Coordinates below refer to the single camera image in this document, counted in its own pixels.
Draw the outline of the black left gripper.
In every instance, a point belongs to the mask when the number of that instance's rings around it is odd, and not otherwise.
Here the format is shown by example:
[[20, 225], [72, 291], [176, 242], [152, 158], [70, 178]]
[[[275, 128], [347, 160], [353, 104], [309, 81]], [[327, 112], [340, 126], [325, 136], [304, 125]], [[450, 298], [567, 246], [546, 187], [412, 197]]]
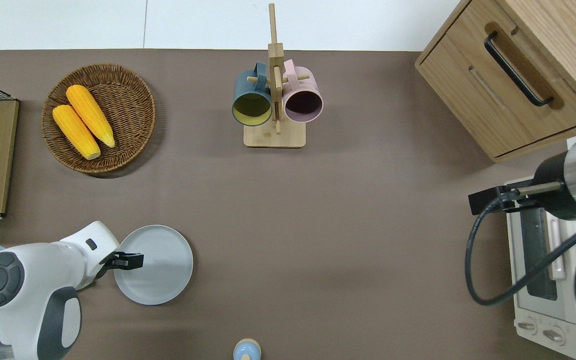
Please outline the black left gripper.
[[112, 252], [99, 262], [102, 267], [99, 269], [96, 276], [94, 276], [94, 280], [96, 281], [102, 278], [106, 272], [114, 266], [114, 260], [115, 269], [121, 271], [132, 271], [144, 266], [144, 257], [145, 256], [142, 253]]

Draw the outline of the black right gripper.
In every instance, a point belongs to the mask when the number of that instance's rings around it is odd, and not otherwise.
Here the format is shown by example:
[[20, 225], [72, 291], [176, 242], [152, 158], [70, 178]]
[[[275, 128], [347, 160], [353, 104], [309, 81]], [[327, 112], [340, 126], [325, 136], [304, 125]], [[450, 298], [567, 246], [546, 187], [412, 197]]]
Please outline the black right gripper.
[[544, 208], [553, 216], [576, 221], [576, 200], [567, 187], [564, 168], [567, 152], [562, 152], [544, 160], [535, 170], [533, 185], [558, 182], [562, 188], [557, 191], [539, 193], [530, 198], [531, 186], [493, 186], [469, 194], [469, 207], [472, 215], [480, 215], [493, 200], [501, 194], [502, 211], [526, 211]]

